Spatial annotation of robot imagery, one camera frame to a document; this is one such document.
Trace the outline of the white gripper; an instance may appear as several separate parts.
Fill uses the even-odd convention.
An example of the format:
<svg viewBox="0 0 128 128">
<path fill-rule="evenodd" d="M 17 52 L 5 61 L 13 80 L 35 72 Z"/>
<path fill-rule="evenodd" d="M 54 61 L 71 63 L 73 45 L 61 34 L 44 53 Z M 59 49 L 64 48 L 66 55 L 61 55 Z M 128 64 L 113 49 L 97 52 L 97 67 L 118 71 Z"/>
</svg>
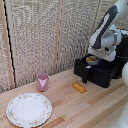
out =
<svg viewBox="0 0 128 128">
<path fill-rule="evenodd" d="M 91 55 L 94 55 L 100 59 L 107 60 L 109 62 L 113 61 L 115 59 L 115 56 L 116 56 L 115 50 L 113 50 L 113 51 L 95 50 L 92 47 L 88 48 L 88 53 Z M 106 62 L 104 60 L 101 60 L 99 62 L 100 69 L 105 69 L 105 67 L 106 67 Z"/>
</svg>

